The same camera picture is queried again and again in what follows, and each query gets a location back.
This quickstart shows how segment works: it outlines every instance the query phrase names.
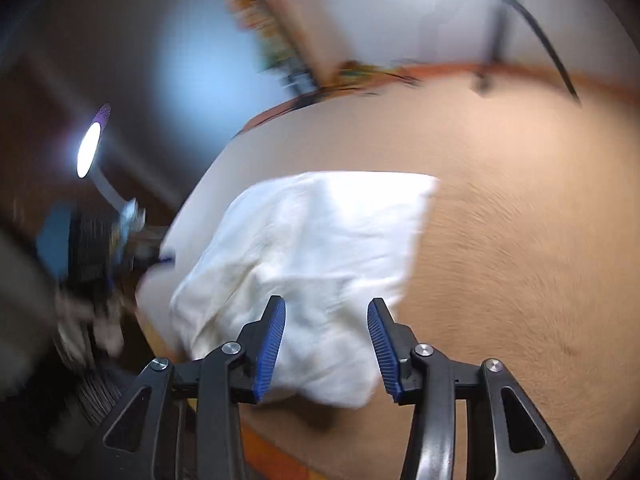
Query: white wall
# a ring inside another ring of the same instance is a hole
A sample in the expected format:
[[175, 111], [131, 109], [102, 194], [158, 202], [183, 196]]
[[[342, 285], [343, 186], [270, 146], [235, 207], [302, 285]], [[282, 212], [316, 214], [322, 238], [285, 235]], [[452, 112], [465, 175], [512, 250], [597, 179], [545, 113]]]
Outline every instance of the white wall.
[[[365, 62], [479, 60], [495, 0], [321, 0]], [[640, 56], [602, 0], [522, 0], [568, 69], [640, 88]], [[255, 114], [290, 95], [259, 73], [254, 34], [225, 0], [46, 0], [33, 43], [118, 143], [186, 196]], [[550, 64], [517, 19], [510, 60]]]

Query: lamp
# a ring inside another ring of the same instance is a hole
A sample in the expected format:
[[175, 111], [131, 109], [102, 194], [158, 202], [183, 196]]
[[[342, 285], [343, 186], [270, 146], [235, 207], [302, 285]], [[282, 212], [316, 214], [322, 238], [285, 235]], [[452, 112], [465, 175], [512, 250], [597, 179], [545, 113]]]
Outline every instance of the lamp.
[[113, 188], [95, 162], [95, 154], [100, 146], [102, 132], [107, 126], [110, 115], [111, 105], [105, 103], [94, 116], [94, 120], [91, 121], [91, 125], [84, 134], [80, 148], [78, 149], [77, 171], [80, 178], [88, 175], [104, 199], [109, 202], [116, 211], [120, 212], [124, 209], [127, 201]]

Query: white towel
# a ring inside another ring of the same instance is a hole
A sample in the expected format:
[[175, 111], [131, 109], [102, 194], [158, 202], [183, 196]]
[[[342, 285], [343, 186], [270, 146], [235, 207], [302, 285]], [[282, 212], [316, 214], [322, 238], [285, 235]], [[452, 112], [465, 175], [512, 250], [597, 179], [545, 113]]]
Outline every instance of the white towel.
[[358, 408], [380, 377], [367, 305], [392, 315], [410, 275], [432, 176], [325, 172], [268, 180], [238, 196], [171, 300], [194, 359], [235, 340], [272, 294], [286, 325], [271, 398], [298, 392]]

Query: blue rubber pad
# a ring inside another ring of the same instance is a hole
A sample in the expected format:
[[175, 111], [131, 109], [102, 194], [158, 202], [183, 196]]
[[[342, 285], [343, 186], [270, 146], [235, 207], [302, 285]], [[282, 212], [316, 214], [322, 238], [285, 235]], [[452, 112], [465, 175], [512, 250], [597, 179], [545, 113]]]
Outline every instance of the blue rubber pad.
[[376, 351], [376, 357], [378, 358], [378, 366], [382, 374], [382, 381], [385, 383], [385, 390], [394, 398], [394, 402], [398, 402], [402, 391], [398, 356], [396, 356], [391, 346], [391, 341], [389, 341], [373, 301], [369, 303], [367, 309], [367, 326], [369, 327], [373, 349]]
[[282, 298], [278, 301], [275, 312], [271, 317], [271, 323], [267, 329], [267, 335], [262, 342], [260, 353], [256, 359], [255, 365], [255, 381], [253, 392], [258, 400], [262, 400], [262, 396], [269, 389], [271, 384], [271, 376], [273, 368], [276, 365], [280, 342], [282, 341], [282, 333], [284, 332], [285, 322], [285, 303]]

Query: metal screw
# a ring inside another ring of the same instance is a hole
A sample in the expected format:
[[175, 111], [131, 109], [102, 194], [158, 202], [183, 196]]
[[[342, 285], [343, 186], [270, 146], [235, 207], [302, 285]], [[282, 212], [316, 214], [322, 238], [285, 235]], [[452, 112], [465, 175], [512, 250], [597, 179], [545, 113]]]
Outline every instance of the metal screw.
[[498, 359], [487, 359], [484, 366], [491, 372], [501, 372], [504, 365]]
[[230, 341], [229, 343], [224, 343], [222, 345], [222, 351], [229, 355], [237, 354], [241, 348], [242, 347], [235, 341]]
[[156, 357], [153, 361], [151, 361], [151, 368], [156, 372], [161, 372], [169, 365], [169, 359], [166, 357]]
[[420, 343], [419, 345], [416, 345], [414, 350], [415, 353], [421, 355], [422, 357], [429, 357], [431, 354], [433, 354], [433, 346], [427, 345], [426, 343]]

